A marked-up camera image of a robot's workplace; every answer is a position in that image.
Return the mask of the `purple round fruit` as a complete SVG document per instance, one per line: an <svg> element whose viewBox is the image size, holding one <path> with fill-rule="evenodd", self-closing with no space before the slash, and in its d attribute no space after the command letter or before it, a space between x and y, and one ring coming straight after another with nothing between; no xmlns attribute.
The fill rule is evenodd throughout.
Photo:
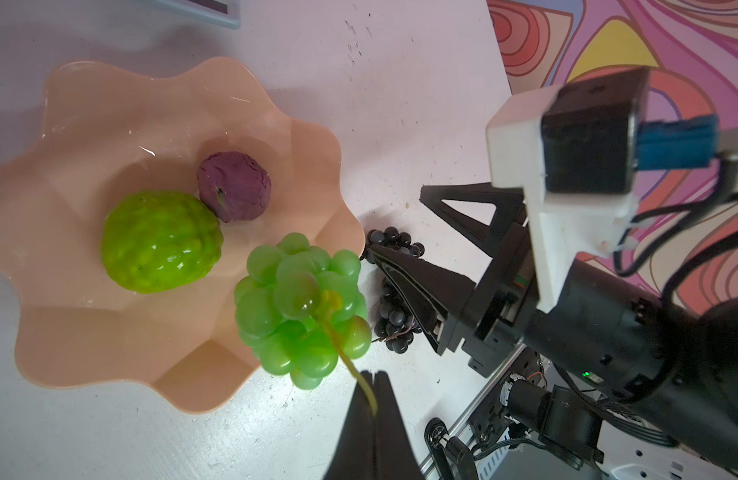
<svg viewBox="0 0 738 480"><path fill-rule="evenodd" d="M224 223L255 220L270 204L270 175L245 153L210 155L200 164L197 181L199 198Z"/></svg>

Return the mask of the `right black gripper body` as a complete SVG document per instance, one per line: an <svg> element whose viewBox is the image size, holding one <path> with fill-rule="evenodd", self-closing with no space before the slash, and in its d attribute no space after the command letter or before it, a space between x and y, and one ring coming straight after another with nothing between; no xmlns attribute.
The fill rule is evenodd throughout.
<svg viewBox="0 0 738 480"><path fill-rule="evenodd" d="M470 356L468 366L485 378L511 355L538 301L525 202L500 197L493 204L490 223L473 240L490 263L464 310L473 332L463 350Z"/></svg>

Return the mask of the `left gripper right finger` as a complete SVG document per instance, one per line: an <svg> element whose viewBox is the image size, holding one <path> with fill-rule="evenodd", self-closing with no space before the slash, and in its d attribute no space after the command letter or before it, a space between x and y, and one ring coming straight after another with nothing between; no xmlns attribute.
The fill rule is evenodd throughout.
<svg viewBox="0 0 738 480"><path fill-rule="evenodd" d="M378 399L375 419L375 478L381 480L423 480L421 468L409 441L389 375L374 377Z"/></svg>

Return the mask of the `dark purple grape bunch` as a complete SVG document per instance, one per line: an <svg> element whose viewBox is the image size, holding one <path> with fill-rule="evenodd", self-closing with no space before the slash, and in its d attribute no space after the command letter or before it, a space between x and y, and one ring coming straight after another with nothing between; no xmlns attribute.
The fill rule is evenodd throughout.
<svg viewBox="0 0 738 480"><path fill-rule="evenodd" d="M361 258L370 264L375 263L370 252L373 245L387 247L414 258L422 257L426 251L423 243L414 242L408 232L400 231L394 226L384 230L371 229L366 234L366 245ZM389 351L396 354L406 353L415 335L422 333L419 320L387 277L383 277L380 284L379 307L373 332L374 342L384 344Z"/></svg>

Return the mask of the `green bumpy round fruit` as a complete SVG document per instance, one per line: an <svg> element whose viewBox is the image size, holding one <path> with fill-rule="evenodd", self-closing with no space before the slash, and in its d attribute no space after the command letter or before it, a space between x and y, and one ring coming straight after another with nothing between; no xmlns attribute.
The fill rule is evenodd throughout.
<svg viewBox="0 0 738 480"><path fill-rule="evenodd" d="M204 278L220 260L223 243L219 220L198 198L148 190L109 212L101 260L119 286L152 294Z"/></svg>

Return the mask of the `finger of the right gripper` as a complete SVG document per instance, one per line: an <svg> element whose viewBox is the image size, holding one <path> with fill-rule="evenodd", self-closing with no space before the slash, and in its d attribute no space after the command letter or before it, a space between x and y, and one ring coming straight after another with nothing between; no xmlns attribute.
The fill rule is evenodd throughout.
<svg viewBox="0 0 738 480"><path fill-rule="evenodd" d="M528 257L522 189L490 183L426 185L420 202L489 257L516 264Z"/></svg>
<svg viewBox="0 0 738 480"><path fill-rule="evenodd" d="M473 336L475 326L466 314L473 280L381 245L370 246L368 257L408 304L436 353L456 351Z"/></svg>

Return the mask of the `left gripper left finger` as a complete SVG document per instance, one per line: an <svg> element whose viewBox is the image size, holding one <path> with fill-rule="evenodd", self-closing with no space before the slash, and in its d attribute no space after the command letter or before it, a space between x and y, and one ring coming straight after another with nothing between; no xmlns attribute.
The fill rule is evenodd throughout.
<svg viewBox="0 0 738 480"><path fill-rule="evenodd" d="M324 480L375 478L374 426L369 399L361 384L357 383Z"/></svg>

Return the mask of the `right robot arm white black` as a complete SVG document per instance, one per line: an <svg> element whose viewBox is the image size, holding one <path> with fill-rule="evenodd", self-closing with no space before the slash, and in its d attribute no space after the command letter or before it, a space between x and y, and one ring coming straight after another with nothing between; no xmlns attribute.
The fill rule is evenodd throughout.
<svg viewBox="0 0 738 480"><path fill-rule="evenodd" d="M368 234L367 259L436 352L462 349L488 376L524 344L653 424L652 442L685 445L738 474L738 298L697 317L575 261L557 304L543 311L520 190L426 186L421 199L491 259L473 281L427 262L394 228Z"/></svg>

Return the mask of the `green grape bunch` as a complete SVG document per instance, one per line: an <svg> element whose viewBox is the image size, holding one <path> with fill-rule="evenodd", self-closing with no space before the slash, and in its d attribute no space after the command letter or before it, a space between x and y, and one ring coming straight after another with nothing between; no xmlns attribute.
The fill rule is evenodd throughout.
<svg viewBox="0 0 738 480"><path fill-rule="evenodd" d="M290 233L250 253L247 275L234 292L235 320L268 374L313 390L343 364L376 413L377 397L355 365L373 340L360 273L355 252L330 254Z"/></svg>

